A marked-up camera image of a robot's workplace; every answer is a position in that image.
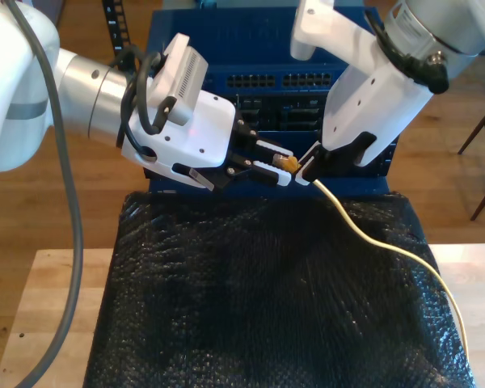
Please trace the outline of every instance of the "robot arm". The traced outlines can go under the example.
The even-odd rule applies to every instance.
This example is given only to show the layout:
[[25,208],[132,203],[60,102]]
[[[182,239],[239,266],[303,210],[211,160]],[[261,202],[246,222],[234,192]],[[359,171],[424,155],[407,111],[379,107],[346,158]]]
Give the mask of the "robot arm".
[[344,174],[376,158],[485,48],[485,0],[400,0],[376,32],[345,19],[329,0],[301,0],[291,55],[326,49],[349,67],[331,88],[319,143],[295,180]]
[[[55,27],[40,12],[19,6],[51,58],[66,132],[118,146],[145,169],[198,188],[222,189],[237,179],[289,184],[291,174],[274,167],[272,159],[292,153],[260,139],[230,101],[201,90],[208,64],[188,46],[187,36],[178,34],[163,58],[150,54],[142,63],[147,71],[127,79],[109,66],[60,50]],[[0,5],[0,31],[8,30],[8,40],[0,38],[0,50],[5,47],[9,55],[5,61],[0,56],[0,171],[26,162],[52,124],[40,67]],[[154,78],[148,77],[151,70]],[[29,107],[37,109],[15,115]]]

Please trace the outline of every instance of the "black textured surface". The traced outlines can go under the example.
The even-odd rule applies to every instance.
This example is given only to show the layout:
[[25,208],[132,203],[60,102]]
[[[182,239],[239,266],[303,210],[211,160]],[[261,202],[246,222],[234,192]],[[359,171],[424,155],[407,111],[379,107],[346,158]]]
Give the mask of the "black textured surface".
[[[346,201],[435,265],[406,198]],[[443,291],[320,199],[132,194],[85,386],[469,387]]]

